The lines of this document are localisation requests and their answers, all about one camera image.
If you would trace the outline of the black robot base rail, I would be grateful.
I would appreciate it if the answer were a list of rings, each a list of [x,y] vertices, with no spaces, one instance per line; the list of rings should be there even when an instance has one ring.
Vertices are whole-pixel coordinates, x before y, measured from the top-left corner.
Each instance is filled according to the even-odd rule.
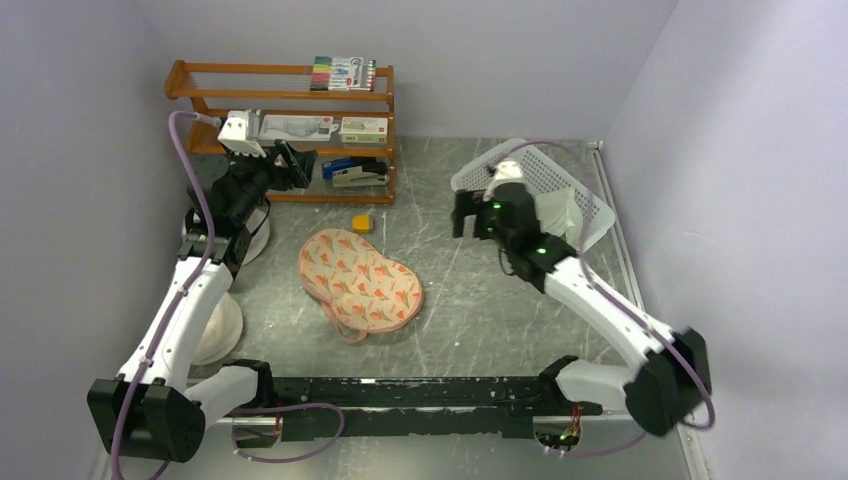
[[[239,426],[281,428],[284,441],[343,437],[495,434],[532,439],[537,424],[598,416],[566,399],[553,380],[500,377],[277,377],[276,398],[232,412]]]

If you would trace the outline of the white perforated plastic basket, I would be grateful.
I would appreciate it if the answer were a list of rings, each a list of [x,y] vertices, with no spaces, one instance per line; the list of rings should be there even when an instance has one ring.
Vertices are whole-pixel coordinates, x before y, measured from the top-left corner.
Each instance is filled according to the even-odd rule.
[[[614,225],[616,216],[604,200],[522,138],[508,139],[477,156],[453,175],[451,188],[455,192],[486,189],[492,178],[489,170],[504,159],[520,166],[543,232],[561,236],[577,247],[581,229],[587,227],[584,248],[588,250]]]

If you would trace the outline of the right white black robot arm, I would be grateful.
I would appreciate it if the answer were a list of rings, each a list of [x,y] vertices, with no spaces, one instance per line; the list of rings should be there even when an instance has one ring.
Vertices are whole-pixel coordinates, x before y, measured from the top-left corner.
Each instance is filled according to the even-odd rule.
[[[693,328],[676,331],[612,291],[565,239],[542,230],[524,184],[506,183],[491,195],[457,191],[454,237],[464,234],[467,217],[474,219],[474,237],[495,242],[511,275],[577,313],[625,362],[613,368],[571,360],[549,370],[552,379],[539,389],[548,412],[565,413],[577,402],[624,409],[645,433],[661,437],[704,406],[714,424],[703,336]]]

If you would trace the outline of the white padded bra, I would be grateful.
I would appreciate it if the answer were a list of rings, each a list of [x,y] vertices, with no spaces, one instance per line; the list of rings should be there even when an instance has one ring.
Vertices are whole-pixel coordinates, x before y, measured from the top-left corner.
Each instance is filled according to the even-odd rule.
[[[583,213],[576,202],[575,189],[566,187],[543,193],[537,195],[534,201],[541,231],[577,246],[583,227]]]

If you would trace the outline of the floral pink mesh laundry bag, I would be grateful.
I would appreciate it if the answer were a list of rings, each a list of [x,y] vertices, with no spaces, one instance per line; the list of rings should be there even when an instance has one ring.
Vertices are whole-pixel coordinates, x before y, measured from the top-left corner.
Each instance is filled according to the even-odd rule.
[[[411,269],[347,230],[330,228],[311,236],[300,249],[297,269],[305,291],[348,344],[403,328],[424,301]]]

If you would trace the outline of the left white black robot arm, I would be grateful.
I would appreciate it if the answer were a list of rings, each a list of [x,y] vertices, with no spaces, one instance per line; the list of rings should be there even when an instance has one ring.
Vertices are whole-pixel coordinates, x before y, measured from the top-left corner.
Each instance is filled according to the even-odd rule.
[[[184,147],[177,152],[204,222],[187,231],[171,284],[147,333],[112,379],[97,379],[87,405],[112,460],[133,457],[184,463],[205,431],[233,411],[261,416],[273,409],[277,388],[268,363],[236,360],[189,385],[188,373],[204,330],[237,276],[251,239],[249,208],[270,190],[305,189],[318,159],[278,140],[263,157],[221,157],[220,180],[235,186],[223,205],[209,198]]]

